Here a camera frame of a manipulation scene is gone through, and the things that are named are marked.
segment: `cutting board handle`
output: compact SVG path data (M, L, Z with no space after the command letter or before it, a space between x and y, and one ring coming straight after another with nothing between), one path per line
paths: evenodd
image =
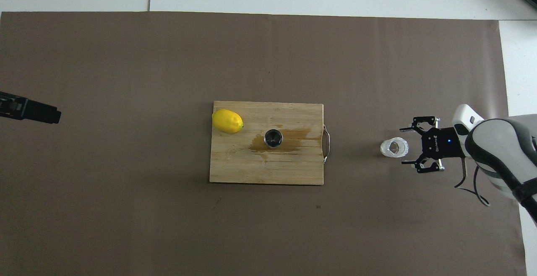
M324 143L323 143L323 162L326 163L326 159L328 158L328 154L330 154L330 134L328 133L328 130L326 130L326 125L323 125L323 135L326 134L326 154L324 154Z

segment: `clear glass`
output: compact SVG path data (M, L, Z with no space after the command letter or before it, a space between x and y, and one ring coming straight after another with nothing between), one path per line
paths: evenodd
M408 154L408 142L401 137L394 137L380 144L380 152L387 157L404 157Z

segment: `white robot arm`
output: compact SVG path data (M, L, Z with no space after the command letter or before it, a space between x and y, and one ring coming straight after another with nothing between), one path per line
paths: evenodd
M537 223L537 114L485 120L462 104L453 126L464 155Z

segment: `metal handle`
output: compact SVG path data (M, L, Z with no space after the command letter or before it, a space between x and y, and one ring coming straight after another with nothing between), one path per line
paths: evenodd
M326 150L326 154L324 154L324 151L323 151L323 154L324 154L323 162L326 163L328 154L330 154L330 134L328 133L328 130L326 130L326 125L323 125L323 134L326 134L326 136L328 137L328 144L327 144L328 149Z

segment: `wet stain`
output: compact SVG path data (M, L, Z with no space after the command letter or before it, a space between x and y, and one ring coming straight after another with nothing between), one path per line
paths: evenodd
M266 152L275 152L275 153L296 152L300 149L302 142L305 140L319 141L319 145L321 145L322 135L320 135L319 137L315 137L315 138L307 137L310 131L311 131L311 128L305 128L305 127L302 127L299 129L280 129L280 132L284 136L284 142L282 142L282 144L278 146L278 148L274 148L274 149L268 148L268 146L265 144L265 141L263 140L264 134L258 134L252 140L252 144L250 145L250 150L252 150L252 152L256 152L261 157L263 157L264 160L266 160L267 155L264 153Z

